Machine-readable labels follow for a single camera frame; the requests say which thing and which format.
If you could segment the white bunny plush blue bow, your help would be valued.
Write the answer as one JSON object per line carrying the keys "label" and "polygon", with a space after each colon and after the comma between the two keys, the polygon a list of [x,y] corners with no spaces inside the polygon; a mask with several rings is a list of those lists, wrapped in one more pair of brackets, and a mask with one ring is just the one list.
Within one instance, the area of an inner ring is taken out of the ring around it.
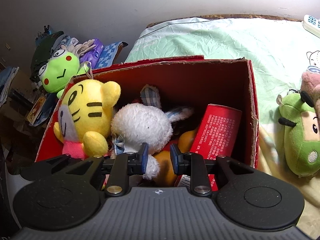
{"label": "white bunny plush blue bow", "polygon": [[182,106],[168,112],[161,110],[159,91],[145,85],[140,91],[142,103],[129,103],[114,115],[111,124],[114,155],[138,152],[149,146],[143,178],[151,180],[160,173],[160,164],[152,155],[160,152],[173,135],[172,123],[189,118],[194,110]]}

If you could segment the yellow tiger plush toy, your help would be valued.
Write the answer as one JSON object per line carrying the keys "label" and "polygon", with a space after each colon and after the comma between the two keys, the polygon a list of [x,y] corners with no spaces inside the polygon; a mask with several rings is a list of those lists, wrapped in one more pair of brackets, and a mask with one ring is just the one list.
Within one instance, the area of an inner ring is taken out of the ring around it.
{"label": "yellow tiger plush toy", "polygon": [[107,138],[120,94],[118,83],[94,79],[80,81],[68,90],[54,124],[54,134],[63,143],[62,154],[82,160],[107,155]]}

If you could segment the mauve pink bear plush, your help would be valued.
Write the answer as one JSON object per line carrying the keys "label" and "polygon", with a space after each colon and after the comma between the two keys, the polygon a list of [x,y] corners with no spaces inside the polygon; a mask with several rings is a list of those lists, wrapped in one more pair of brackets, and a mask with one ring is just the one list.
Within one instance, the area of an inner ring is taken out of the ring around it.
{"label": "mauve pink bear plush", "polygon": [[313,100],[316,114],[320,115],[320,74],[305,71],[302,74],[301,90],[306,91]]}

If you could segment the orange gourd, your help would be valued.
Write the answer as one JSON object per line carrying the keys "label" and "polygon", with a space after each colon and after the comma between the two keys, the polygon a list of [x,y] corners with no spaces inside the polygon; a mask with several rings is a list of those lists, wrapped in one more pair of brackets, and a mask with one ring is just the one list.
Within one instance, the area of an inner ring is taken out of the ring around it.
{"label": "orange gourd", "polygon": [[168,142],[161,152],[153,155],[159,163],[159,174],[152,180],[158,186],[175,186],[178,179],[178,175],[175,174],[178,156],[191,149],[196,133],[196,129],[184,132],[178,139]]}

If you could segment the red printed carton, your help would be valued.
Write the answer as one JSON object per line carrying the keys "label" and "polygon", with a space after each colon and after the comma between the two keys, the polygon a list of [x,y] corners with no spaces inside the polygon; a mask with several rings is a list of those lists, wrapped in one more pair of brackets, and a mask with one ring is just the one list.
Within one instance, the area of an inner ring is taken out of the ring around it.
{"label": "red printed carton", "polygon": [[209,104],[199,127],[183,133],[178,140],[182,153],[193,152],[204,159],[218,155],[230,157],[238,134],[242,111],[228,106]]}

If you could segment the red cardboard box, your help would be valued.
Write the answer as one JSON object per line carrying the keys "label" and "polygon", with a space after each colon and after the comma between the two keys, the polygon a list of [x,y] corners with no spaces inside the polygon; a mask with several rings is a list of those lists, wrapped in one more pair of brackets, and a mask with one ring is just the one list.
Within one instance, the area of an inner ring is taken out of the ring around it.
{"label": "red cardboard box", "polygon": [[[247,165],[255,164],[257,155],[257,97],[251,63],[247,60],[205,60],[201,56],[148,60],[126,63],[94,71],[92,77],[81,75],[72,78],[55,107],[45,131],[36,161],[44,161],[63,155],[63,143],[54,134],[54,124],[62,98],[80,81],[94,79],[106,83],[114,81],[120,85],[121,94],[114,106],[114,115],[129,103],[142,103],[140,91],[145,85],[159,91],[161,110],[187,106],[194,112],[205,113],[209,104],[232,107],[242,111],[240,126],[231,153],[232,158]],[[114,155],[112,133],[107,138],[108,153]]]}

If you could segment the blue checkered towel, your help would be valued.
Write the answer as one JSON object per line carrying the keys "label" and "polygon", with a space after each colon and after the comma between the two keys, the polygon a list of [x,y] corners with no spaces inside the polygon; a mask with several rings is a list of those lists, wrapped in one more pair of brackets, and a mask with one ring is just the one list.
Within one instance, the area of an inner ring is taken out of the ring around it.
{"label": "blue checkered towel", "polygon": [[105,45],[93,69],[107,68],[112,66],[122,49],[127,46],[128,44],[123,41]]}

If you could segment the purple tissue pack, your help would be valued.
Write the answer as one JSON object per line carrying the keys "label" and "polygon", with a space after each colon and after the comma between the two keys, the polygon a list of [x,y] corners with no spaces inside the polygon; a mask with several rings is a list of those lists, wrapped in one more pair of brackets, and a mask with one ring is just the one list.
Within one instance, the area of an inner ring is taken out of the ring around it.
{"label": "purple tissue pack", "polygon": [[104,45],[98,38],[94,38],[93,43],[89,47],[89,51],[85,52],[81,57],[79,57],[79,60],[80,63],[83,63],[85,61],[90,62],[91,68],[95,69],[100,55],[103,52]]}

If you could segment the colourful picture book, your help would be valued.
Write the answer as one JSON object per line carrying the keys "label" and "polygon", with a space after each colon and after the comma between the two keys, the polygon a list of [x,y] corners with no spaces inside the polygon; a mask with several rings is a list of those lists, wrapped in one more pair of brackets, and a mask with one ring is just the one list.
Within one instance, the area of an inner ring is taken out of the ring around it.
{"label": "colourful picture book", "polygon": [[36,103],[33,105],[31,111],[26,117],[30,125],[33,125],[35,123],[37,117],[41,113],[42,107],[44,106],[45,102],[46,102],[46,97],[42,95],[37,99]]}

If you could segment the green frog plush toy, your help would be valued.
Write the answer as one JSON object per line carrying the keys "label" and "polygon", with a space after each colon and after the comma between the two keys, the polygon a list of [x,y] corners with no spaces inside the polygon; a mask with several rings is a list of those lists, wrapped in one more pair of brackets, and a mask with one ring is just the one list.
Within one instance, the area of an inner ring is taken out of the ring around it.
{"label": "green frog plush toy", "polygon": [[80,63],[73,53],[60,49],[39,70],[39,78],[48,93],[56,93],[59,99],[66,85],[74,76],[89,72],[87,63]]}

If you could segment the green hooded doll plush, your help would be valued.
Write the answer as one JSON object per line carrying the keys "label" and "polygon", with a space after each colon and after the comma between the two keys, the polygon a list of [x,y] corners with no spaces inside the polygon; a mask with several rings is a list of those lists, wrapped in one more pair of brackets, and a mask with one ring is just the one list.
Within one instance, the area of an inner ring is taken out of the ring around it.
{"label": "green hooded doll plush", "polygon": [[299,177],[309,177],[319,171],[319,123],[312,98],[307,92],[293,91],[277,96],[284,126],[284,153],[289,169]]}

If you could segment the dark green cap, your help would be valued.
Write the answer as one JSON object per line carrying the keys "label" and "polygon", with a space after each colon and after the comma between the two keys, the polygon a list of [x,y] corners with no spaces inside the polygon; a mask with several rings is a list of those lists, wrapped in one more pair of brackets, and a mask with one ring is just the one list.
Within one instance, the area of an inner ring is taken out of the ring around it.
{"label": "dark green cap", "polygon": [[30,65],[30,80],[31,82],[39,81],[38,73],[40,68],[48,62],[53,51],[64,37],[63,31],[58,31],[52,34],[41,33],[36,38],[36,49]]}

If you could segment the green cartoon bear bedsheet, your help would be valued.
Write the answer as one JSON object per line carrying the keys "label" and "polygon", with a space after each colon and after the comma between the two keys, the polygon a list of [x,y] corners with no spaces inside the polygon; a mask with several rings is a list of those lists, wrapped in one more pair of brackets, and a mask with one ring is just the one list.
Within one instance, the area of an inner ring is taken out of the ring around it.
{"label": "green cartoon bear bedsheet", "polygon": [[300,89],[309,54],[319,51],[319,38],[301,22],[264,18],[208,20],[185,18],[146,28],[127,62],[164,57],[202,55],[206,59],[251,60],[259,108],[258,169],[298,187],[305,208],[298,227],[319,236],[319,175],[298,177],[287,166],[284,128],[277,96]]}

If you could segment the white power strip blue sockets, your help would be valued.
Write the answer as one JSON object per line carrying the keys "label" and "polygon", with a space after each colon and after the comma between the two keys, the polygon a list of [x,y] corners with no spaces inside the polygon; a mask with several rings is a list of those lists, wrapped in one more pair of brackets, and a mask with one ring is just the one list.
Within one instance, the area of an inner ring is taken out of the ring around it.
{"label": "white power strip blue sockets", "polygon": [[311,15],[305,15],[303,18],[303,27],[305,30],[312,33],[313,35],[320,37],[319,19],[317,19]]}

